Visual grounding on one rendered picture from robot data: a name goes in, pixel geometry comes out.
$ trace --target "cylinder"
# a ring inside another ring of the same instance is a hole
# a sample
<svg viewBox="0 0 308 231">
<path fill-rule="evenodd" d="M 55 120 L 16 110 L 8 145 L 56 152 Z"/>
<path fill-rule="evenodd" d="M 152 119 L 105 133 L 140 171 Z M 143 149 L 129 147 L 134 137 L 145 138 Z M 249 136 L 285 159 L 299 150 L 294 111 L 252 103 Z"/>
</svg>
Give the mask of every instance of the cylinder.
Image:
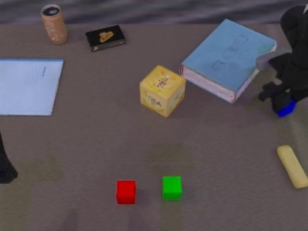
<svg viewBox="0 0 308 231">
<path fill-rule="evenodd" d="M 43 19 L 49 40 L 54 45 L 61 45 L 67 41 L 67 31 L 61 8 L 58 5 L 50 4 L 41 9 Z"/>
</svg>

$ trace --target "white paper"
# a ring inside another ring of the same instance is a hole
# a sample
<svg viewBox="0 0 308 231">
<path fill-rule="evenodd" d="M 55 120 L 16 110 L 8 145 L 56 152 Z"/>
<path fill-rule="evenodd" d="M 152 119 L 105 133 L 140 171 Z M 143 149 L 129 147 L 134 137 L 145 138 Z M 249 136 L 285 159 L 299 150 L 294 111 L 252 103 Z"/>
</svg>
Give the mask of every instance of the white paper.
<svg viewBox="0 0 308 231">
<path fill-rule="evenodd" d="M 0 115 L 50 116 L 63 63 L 0 59 Z"/>
</svg>

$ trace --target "black box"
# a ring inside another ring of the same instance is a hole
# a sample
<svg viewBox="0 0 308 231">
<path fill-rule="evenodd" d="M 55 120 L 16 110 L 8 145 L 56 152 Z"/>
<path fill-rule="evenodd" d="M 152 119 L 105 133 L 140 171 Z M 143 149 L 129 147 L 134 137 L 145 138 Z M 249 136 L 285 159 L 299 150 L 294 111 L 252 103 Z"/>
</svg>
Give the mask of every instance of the black box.
<svg viewBox="0 0 308 231">
<path fill-rule="evenodd" d="M 86 33 L 93 52 L 125 44 L 120 26 L 111 26 Z"/>
</svg>

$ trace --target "small box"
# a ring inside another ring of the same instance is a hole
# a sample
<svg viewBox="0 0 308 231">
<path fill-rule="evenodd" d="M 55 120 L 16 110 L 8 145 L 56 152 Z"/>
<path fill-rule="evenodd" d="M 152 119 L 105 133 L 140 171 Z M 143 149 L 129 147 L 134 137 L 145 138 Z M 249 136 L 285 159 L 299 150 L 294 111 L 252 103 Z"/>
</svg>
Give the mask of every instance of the small box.
<svg viewBox="0 0 308 231">
<path fill-rule="evenodd" d="M 125 44 L 125 36 L 119 25 L 86 33 L 92 52 Z"/>
<path fill-rule="evenodd" d="M 163 177 L 163 199 L 179 201 L 182 198 L 182 183 L 180 176 Z"/>
<path fill-rule="evenodd" d="M 133 180 L 118 180 L 116 200 L 120 205 L 133 205 L 136 200 L 136 182 Z"/>
<path fill-rule="evenodd" d="M 141 104 L 168 117 L 184 99 L 185 85 L 183 77 L 158 65 L 140 83 Z"/>
</svg>

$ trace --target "cardboard box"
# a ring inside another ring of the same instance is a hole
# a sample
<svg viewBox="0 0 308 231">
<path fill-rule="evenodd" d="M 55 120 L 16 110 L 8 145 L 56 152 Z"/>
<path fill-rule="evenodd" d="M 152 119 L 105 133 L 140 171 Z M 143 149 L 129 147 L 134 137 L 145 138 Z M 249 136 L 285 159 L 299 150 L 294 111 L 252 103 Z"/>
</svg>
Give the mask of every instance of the cardboard box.
<svg viewBox="0 0 308 231">
<path fill-rule="evenodd" d="M 125 36 L 120 26 L 111 26 L 86 33 L 92 52 L 125 44 Z"/>
<path fill-rule="evenodd" d="M 185 85 L 183 77 L 158 65 L 140 83 L 141 104 L 168 117 L 184 99 Z"/>
</svg>

